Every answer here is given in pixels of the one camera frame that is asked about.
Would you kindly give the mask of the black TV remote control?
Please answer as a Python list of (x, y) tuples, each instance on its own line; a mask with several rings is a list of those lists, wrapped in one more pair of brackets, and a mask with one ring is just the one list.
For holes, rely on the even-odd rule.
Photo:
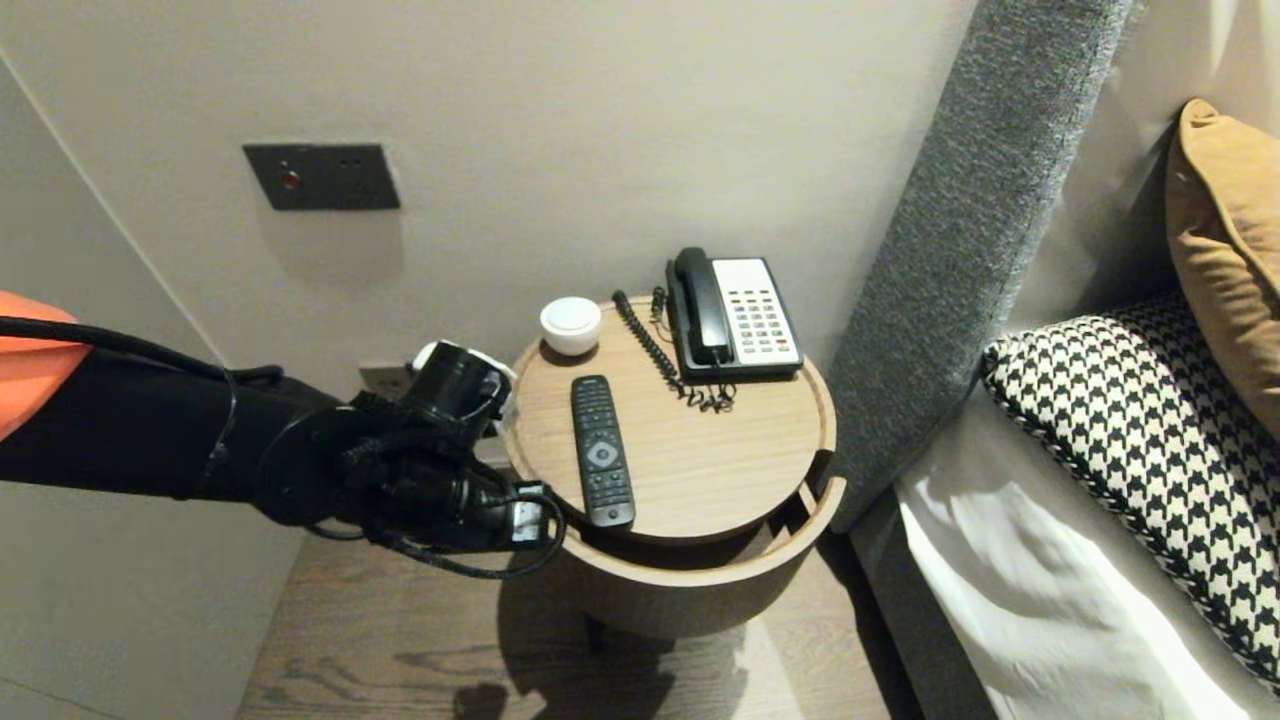
[(570, 411), (588, 520), (596, 528), (630, 527), (636, 516), (634, 488), (608, 379), (575, 378)]

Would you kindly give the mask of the curved-front wooden drawer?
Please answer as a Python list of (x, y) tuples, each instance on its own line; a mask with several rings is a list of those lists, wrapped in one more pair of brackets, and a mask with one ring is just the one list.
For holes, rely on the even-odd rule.
[(617, 559), (570, 536), (554, 561), (573, 603), (603, 626), (658, 639), (709, 635), (764, 612), (824, 534), (847, 482), (831, 477), (796, 530), (758, 556), (718, 568), (669, 569)]

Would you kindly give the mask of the white round puck device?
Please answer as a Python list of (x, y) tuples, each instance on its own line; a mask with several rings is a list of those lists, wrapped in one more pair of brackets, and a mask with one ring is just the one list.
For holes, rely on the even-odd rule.
[(562, 297), (549, 302), (539, 315), (541, 338), (558, 355), (580, 357), (599, 343), (603, 311), (582, 297)]

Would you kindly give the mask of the round wooden nightstand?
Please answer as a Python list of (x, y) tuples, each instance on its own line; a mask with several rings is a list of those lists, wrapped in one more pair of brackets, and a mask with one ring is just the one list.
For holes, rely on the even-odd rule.
[[(727, 413), (701, 411), (675, 396), (614, 307), (602, 311), (590, 354), (566, 357), (538, 340), (515, 364), (506, 450), (521, 477), (554, 491), (567, 537), (628, 562), (699, 569), (758, 556), (796, 530), (836, 448), (835, 404), (814, 364), (741, 386)], [(620, 411), (637, 510), (630, 527), (599, 529), (585, 515), (570, 411), (571, 382), (581, 375), (607, 378)], [(602, 651), (608, 632), (621, 630), (588, 619), (554, 561), (550, 573), (582, 614), (590, 648)]]

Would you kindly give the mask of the black telephone handset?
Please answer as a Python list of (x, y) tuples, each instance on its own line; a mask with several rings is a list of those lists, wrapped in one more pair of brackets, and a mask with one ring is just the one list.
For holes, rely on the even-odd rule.
[(703, 249), (682, 249), (672, 272), (687, 355), (703, 366), (728, 363), (733, 357), (730, 328), (710, 259)]

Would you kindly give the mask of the black and white telephone base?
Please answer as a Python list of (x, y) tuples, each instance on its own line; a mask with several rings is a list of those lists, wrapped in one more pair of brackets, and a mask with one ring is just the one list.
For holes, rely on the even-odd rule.
[(709, 259), (718, 279), (733, 357), (723, 365), (703, 366), (689, 356), (677, 307), (678, 295), (671, 288), (673, 259), (666, 265), (667, 313), (680, 377), (699, 384), (772, 382), (794, 377), (803, 366), (804, 352), (765, 259)]

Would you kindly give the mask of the grey upholstered headboard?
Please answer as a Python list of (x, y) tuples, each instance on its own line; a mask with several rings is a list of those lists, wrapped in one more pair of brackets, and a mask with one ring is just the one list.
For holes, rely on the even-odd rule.
[(1142, 0), (978, 0), (836, 346), (849, 533), (965, 404)]

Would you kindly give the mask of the white bed sheet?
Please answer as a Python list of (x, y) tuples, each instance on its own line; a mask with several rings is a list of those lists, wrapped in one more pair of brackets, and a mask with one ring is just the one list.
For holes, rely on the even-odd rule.
[(1002, 720), (1280, 720), (1153, 555), (984, 391), (896, 493)]

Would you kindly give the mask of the black white houndstooth pillow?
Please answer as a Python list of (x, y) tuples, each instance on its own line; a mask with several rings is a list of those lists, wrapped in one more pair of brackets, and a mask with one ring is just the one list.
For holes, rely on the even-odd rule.
[(1183, 296), (1005, 334), (979, 377), (1280, 701), (1280, 441)]

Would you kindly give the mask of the mustard brown cushion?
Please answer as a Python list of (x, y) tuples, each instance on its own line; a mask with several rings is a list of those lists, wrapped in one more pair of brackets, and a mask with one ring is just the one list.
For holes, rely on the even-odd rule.
[(1165, 215), (1215, 361), (1280, 442), (1280, 138), (1189, 100), (1167, 154)]

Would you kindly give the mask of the beige wall power outlet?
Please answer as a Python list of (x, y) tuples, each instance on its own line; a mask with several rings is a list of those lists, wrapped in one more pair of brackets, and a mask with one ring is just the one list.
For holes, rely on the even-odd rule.
[(383, 398), (398, 400), (412, 384), (412, 370), (401, 364), (362, 364), (358, 366), (364, 389)]

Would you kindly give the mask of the dark wall switch panel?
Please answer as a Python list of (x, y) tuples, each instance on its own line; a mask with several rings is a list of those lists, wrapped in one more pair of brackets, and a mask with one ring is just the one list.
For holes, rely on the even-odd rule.
[(275, 211), (401, 208), (380, 143), (247, 143), (242, 150)]

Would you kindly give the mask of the grey upholstered bed frame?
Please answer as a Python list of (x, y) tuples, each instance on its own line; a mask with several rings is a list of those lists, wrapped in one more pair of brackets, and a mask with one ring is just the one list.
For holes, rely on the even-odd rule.
[(859, 632), (890, 720), (997, 720), (908, 543), (893, 489), (845, 536)]

